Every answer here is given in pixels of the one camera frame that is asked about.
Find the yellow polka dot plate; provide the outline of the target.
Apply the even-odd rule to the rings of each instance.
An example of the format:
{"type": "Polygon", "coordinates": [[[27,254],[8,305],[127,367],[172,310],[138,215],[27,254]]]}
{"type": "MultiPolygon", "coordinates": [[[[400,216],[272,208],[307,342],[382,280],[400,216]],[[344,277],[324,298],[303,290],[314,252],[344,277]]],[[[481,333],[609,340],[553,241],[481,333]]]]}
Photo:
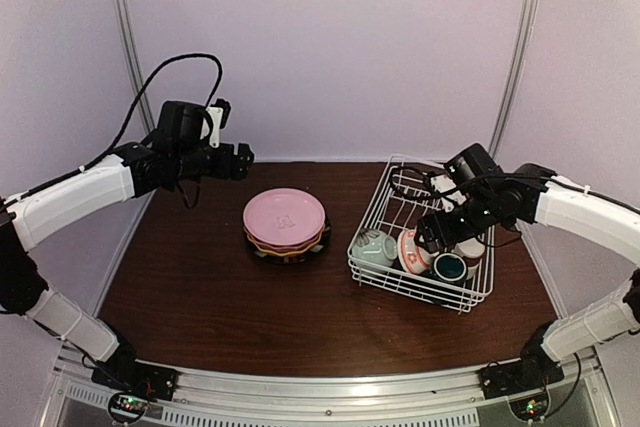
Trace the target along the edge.
{"type": "Polygon", "coordinates": [[[301,244],[291,245],[291,246],[274,246],[271,244],[261,243],[256,240],[250,234],[246,234],[246,238],[250,244],[252,244],[259,253],[266,254],[274,257],[291,257],[302,255],[316,245],[318,245],[322,239],[322,234],[318,234],[316,237],[313,237],[301,244]]]}

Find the pink polka dot plate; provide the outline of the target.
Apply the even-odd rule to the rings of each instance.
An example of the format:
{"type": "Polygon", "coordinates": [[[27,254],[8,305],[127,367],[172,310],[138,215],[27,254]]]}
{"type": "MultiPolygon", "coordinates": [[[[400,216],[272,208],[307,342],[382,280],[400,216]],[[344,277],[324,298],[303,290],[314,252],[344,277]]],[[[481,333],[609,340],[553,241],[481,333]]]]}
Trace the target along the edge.
{"type": "Polygon", "coordinates": [[[280,251],[297,251],[302,249],[303,247],[306,247],[307,245],[311,245],[314,242],[320,240],[320,238],[322,237],[322,232],[319,231],[316,235],[313,235],[303,241],[289,242],[289,243],[287,242],[282,243],[282,242],[275,242],[275,241],[267,242],[252,235],[248,230],[245,231],[245,235],[250,242],[262,248],[263,250],[280,252],[280,251]]]}

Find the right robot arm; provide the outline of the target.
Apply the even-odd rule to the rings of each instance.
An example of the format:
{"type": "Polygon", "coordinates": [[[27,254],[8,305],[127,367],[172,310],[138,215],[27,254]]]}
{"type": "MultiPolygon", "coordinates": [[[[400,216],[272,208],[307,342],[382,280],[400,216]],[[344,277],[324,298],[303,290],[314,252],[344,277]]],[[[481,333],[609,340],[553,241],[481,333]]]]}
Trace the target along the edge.
{"type": "MultiPolygon", "coordinates": [[[[560,229],[600,245],[637,264],[639,211],[532,163],[506,173],[485,148],[474,143],[445,163],[453,191],[465,201],[450,211],[422,217],[416,244],[433,253],[476,238],[489,228],[521,220],[560,229]]],[[[513,366],[519,387],[535,387],[557,363],[596,344],[639,331],[639,274],[581,311],[546,327],[513,366]]]]}

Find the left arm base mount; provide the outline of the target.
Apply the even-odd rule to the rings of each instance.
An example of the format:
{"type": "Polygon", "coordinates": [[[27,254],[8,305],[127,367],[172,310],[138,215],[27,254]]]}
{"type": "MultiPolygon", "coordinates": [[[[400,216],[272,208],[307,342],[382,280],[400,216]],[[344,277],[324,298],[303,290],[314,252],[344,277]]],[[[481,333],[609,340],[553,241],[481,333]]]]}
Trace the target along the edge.
{"type": "Polygon", "coordinates": [[[79,349],[83,366],[91,371],[91,381],[151,401],[172,401],[178,372],[139,361],[130,342],[122,336],[117,340],[115,352],[106,361],[98,361],[79,349]]]}

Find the pale green floral bowl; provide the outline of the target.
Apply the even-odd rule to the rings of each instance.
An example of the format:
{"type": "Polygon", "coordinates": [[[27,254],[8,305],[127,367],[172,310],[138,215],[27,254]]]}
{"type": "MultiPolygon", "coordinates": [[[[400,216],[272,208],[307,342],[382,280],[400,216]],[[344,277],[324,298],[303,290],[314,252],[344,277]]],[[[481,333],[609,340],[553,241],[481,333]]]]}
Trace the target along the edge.
{"type": "Polygon", "coordinates": [[[350,258],[371,275],[385,275],[398,258],[397,241],[381,230],[360,229],[350,258]]]}

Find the black striped rim plate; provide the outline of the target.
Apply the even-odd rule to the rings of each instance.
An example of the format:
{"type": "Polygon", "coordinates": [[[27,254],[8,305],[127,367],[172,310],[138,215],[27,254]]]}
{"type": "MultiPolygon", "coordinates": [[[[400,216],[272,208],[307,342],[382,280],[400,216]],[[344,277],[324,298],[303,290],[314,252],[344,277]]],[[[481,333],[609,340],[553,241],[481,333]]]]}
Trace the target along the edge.
{"type": "Polygon", "coordinates": [[[246,235],[245,235],[245,245],[247,250],[261,261],[271,263],[271,264],[276,264],[276,265],[297,264],[297,263],[308,261],[314,257],[317,257],[319,254],[321,254],[326,250],[326,248],[330,244],[330,238],[332,234],[332,227],[329,219],[325,220],[324,228],[321,232],[322,232],[322,239],[320,243],[316,245],[314,248],[312,248],[310,251],[297,256],[274,257],[274,256],[269,256],[266,254],[259,253],[257,249],[252,244],[249,243],[249,241],[246,238],[246,235]]]}

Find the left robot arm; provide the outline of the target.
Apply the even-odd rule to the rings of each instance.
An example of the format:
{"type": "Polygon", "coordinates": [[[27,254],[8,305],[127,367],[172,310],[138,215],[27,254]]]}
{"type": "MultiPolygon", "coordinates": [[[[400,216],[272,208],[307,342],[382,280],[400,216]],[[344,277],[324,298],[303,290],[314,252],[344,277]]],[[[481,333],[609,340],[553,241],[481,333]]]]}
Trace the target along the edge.
{"type": "Polygon", "coordinates": [[[109,149],[91,167],[1,202],[1,307],[26,316],[61,339],[105,362],[106,376],[123,391],[144,380],[123,340],[99,319],[58,292],[38,272],[30,252],[52,235],[106,207],[158,189],[181,190],[204,177],[242,180],[254,160],[250,147],[223,143],[231,105],[167,101],[156,129],[141,142],[109,149]]]}

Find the white red patterned bowl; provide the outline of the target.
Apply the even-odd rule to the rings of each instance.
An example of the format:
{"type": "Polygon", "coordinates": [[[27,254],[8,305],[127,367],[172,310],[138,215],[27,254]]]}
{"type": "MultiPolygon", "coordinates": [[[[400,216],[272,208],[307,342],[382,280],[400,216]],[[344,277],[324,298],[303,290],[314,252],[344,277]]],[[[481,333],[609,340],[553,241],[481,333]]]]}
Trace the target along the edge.
{"type": "Polygon", "coordinates": [[[402,231],[397,240],[397,256],[403,268],[409,274],[421,275],[431,270],[434,256],[415,243],[416,230],[402,231]]]}

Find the dark teal small cup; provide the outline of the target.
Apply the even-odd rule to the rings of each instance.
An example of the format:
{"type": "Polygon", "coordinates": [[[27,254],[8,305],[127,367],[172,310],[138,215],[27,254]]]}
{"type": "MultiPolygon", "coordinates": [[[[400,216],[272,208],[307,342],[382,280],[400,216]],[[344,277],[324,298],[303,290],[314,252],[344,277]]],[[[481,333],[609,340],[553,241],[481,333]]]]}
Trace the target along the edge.
{"type": "Polygon", "coordinates": [[[443,253],[433,261],[430,275],[439,282],[462,285],[467,278],[468,267],[457,254],[443,253]]]}

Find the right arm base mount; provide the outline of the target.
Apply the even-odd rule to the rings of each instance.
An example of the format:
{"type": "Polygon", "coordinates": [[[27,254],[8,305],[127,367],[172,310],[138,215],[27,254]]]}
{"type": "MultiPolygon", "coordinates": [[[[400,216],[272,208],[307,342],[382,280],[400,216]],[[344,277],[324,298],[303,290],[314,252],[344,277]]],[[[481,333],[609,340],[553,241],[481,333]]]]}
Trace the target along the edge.
{"type": "Polygon", "coordinates": [[[478,372],[479,383],[486,400],[512,396],[560,382],[564,372],[557,360],[543,350],[541,342],[529,341],[517,360],[491,362],[478,372]]]}

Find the plain pink plate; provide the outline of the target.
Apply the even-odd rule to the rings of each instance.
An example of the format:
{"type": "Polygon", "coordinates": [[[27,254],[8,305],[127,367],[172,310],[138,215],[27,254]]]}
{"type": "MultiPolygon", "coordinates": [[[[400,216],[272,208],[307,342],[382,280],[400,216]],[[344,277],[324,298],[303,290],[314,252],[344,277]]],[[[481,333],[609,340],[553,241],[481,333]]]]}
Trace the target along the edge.
{"type": "Polygon", "coordinates": [[[244,227],[267,242],[299,242],[324,227],[326,213],[313,195],[298,189],[276,188],[254,196],[243,211],[244,227]]]}

